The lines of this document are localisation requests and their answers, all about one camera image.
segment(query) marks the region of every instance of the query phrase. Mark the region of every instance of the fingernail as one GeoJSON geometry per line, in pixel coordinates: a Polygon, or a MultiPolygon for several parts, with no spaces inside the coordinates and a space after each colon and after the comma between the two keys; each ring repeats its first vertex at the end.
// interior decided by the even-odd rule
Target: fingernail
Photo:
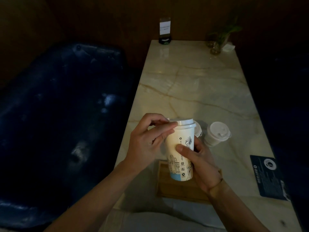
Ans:
{"type": "Polygon", "coordinates": [[[181,144],[176,145],[176,151],[177,152],[182,152],[182,149],[183,149],[183,145],[181,145],[181,144]]]}

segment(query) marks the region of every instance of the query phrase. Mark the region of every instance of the coffee cup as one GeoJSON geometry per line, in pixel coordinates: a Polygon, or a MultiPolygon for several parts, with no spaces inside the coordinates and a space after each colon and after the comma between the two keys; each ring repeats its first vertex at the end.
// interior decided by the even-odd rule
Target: coffee cup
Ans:
{"type": "Polygon", "coordinates": [[[213,122],[207,127],[207,134],[204,143],[208,147],[214,147],[220,142],[224,142],[231,137],[231,132],[226,124],[222,122],[213,122]]]}
{"type": "Polygon", "coordinates": [[[194,133],[196,122],[193,119],[170,119],[170,122],[177,121],[178,126],[175,132],[165,140],[170,175],[174,180],[187,181],[193,177],[192,163],[176,151],[176,145],[184,145],[191,150],[194,149],[194,133]]]}

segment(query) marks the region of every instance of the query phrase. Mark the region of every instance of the wooden tray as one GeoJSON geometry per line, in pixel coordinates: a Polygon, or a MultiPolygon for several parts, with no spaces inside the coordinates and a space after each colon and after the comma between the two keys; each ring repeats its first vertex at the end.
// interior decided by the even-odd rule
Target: wooden tray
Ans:
{"type": "Polygon", "coordinates": [[[198,187],[194,179],[176,181],[171,178],[167,161],[159,161],[157,196],[185,201],[210,203],[206,194],[198,187]]]}

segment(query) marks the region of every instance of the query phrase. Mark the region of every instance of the hand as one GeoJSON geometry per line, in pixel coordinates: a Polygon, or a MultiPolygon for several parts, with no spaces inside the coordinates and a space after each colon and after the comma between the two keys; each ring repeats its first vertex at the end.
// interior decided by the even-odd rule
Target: hand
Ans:
{"type": "Polygon", "coordinates": [[[194,164],[194,178],[199,187],[208,193],[209,190],[222,181],[218,167],[214,163],[210,149],[194,136],[194,148],[198,151],[192,151],[184,145],[178,144],[176,151],[182,156],[191,160],[194,164]]]}
{"type": "Polygon", "coordinates": [[[173,128],[177,125],[177,122],[170,123],[161,114],[145,114],[131,133],[129,149],[124,162],[133,167],[137,173],[145,169],[154,161],[161,143],[168,135],[174,133],[173,128]],[[148,127],[152,125],[156,127],[148,130],[148,127]]]}

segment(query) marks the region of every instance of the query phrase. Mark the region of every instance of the green plant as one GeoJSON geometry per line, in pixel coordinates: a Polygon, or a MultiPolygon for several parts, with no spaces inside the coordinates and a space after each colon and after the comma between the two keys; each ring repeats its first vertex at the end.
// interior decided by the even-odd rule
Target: green plant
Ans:
{"type": "Polygon", "coordinates": [[[232,32],[239,32],[241,31],[243,28],[240,26],[236,25],[237,22],[237,17],[234,19],[234,22],[231,24],[226,25],[225,27],[223,27],[223,29],[220,32],[212,32],[209,35],[217,35],[217,40],[216,42],[219,45],[222,45],[226,39],[226,37],[232,33],[232,32]]]}

